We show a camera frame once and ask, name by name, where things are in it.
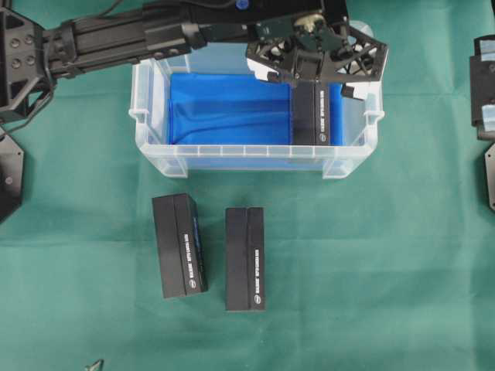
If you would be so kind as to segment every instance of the blue cloth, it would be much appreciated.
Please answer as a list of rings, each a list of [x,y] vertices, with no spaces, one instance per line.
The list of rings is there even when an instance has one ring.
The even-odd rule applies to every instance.
[[[252,75],[174,73],[169,143],[290,144],[290,87]]]
[[[330,144],[344,145],[342,85],[331,83],[330,89]]]

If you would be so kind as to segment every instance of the black box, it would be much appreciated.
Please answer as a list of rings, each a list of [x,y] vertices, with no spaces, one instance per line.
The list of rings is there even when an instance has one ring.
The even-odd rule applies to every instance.
[[[292,89],[292,145],[330,145],[330,89],[300,82]]]
[[[152,200],[164,298],[207,290],[196,203],[187,194]]]
[[[265,228],[263,209],[226,211],[228,311],[265,309]]]

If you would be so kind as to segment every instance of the table surface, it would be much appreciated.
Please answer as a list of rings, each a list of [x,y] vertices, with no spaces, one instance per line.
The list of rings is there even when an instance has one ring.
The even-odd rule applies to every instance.
[[[110,0],[14,3],[50,28]],[[60,81],[15,136],[26,197],[0,226],[3,369],[495,367],[495,214],[468,63],[495,32],[490,2],[348,3],[390,58],[378,148],[345,180],[167,179],[135,147],[130,66]],[[175,192],[198,203],[210,290],[164,301],[150,200]],[[228,206],[265,208],[265,313],[224,311]]]

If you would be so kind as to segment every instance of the transparent plastic bin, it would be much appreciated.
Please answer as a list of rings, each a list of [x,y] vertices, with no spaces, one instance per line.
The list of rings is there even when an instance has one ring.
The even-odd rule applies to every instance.
[[[362,22],[352,26],[372,36]],[[187,178],[189,170],[304,170],[342,179],[377,147],[384,117],[380,83],[359,84],[364,100],[343,100],[344,146],[167,145],[170,75],[173,73],[251,73],[244,44],[210,44],[186,56],[146,60],[133,67],[129,114],[136,120],[136,144],[165,176]]]

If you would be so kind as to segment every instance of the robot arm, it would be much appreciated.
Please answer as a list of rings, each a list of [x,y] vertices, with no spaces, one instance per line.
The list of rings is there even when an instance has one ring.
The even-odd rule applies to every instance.
[[[50,102],[58,79],[180,56],[208,43],[246,43],[247,64],[260,80],[295,86],[381,79],[387,46],[349,25],[344,0],[201,1],[162,0],[49,30],[0,9],[0,125],[26,126]]]

